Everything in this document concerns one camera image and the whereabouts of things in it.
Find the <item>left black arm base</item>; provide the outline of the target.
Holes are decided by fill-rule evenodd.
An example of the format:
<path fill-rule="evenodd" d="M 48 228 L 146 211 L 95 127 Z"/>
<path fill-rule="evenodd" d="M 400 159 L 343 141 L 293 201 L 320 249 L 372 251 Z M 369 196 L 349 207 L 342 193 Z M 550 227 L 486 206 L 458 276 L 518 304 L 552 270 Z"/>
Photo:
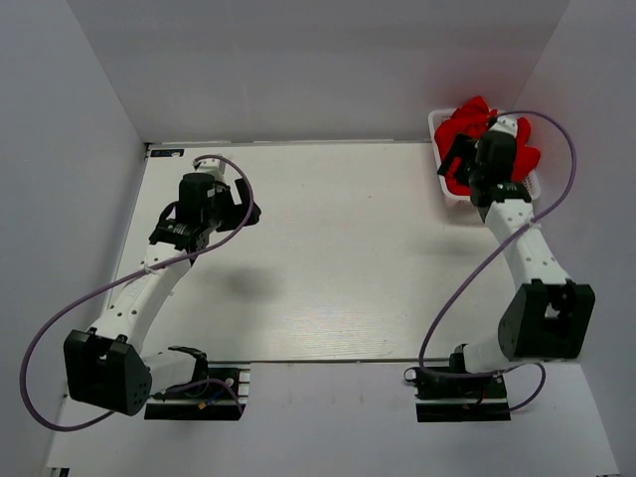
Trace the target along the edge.
<path fill-rule="evenodd" d="M 239 421 L 248 400 L 250 365 L 209 363 L 207 378 L 224 384 L 204 383 L 179 393 L 156 395 L 145 405 L 144 419 Z"/>

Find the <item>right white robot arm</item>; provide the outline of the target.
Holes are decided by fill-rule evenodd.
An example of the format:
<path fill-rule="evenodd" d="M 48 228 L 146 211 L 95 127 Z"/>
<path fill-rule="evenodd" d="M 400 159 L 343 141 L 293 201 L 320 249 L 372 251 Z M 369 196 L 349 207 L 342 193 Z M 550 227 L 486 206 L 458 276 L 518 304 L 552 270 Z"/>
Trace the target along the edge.
<path fill-rule="evenodd" d="M 495 331 L 461 346 L 463 362 L 448 372 L 450 387 L 469 397 L 483 387 L 486 373 L 577 359 L 595 294 L 558 263 L 535 222 L 528 190 L 513 180 L 513 133 L 495 125 L 477 140 L 460 136 L 450 150 L 460 155 L 457 177 L 469 187 L 471 204 L 502 247 L 516 287 Z"/>

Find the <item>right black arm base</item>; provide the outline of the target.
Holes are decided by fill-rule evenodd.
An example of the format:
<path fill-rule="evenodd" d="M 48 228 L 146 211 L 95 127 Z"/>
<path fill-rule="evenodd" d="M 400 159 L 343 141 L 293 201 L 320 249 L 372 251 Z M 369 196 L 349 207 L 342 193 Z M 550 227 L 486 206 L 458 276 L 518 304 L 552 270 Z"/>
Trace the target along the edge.
<path fill-rule="evenodd" d="M 415 389 L 418 423 L 509 421 L 507 389 L 502 378 L 449 380 L 407 368 L 403 381 Z"/>

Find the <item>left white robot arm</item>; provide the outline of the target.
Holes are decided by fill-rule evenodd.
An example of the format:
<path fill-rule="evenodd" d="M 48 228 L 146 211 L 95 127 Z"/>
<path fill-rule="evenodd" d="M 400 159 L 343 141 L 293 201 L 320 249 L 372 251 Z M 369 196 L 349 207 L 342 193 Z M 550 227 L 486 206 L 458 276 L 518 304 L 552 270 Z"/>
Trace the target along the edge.
<path fill-rule="evenodd" d="M 205 353 L 173 345 L 142 354 L 144 341 L 170 293 L 210 246 L 210 236 L 231 237 L 259 220 L 246 178 L 232 187 L 215 173 L 193 172 L 179 183 L 178 199 L 160 214 L 142 259 L 140 275 L 129 278 L 115 302 L 85 331 L 64 343 L 70 397 L 108 411 L 134 415 L 146 401 L 171 389 L 203 394 L 210 384 Z"/>

